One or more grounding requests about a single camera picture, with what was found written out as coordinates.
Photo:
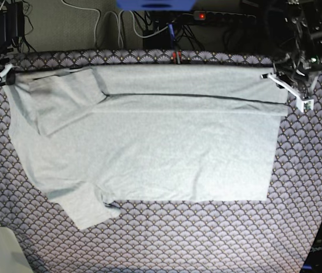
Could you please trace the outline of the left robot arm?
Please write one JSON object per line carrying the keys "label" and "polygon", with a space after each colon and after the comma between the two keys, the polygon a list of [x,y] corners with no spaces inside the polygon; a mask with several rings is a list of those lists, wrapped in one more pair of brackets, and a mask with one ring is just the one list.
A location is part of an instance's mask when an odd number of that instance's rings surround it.
{"label": "left robot arm", "polygon": [[312,96],[322,72],[322,21],[317,1],[267,1],[263,25],[278,86]]}

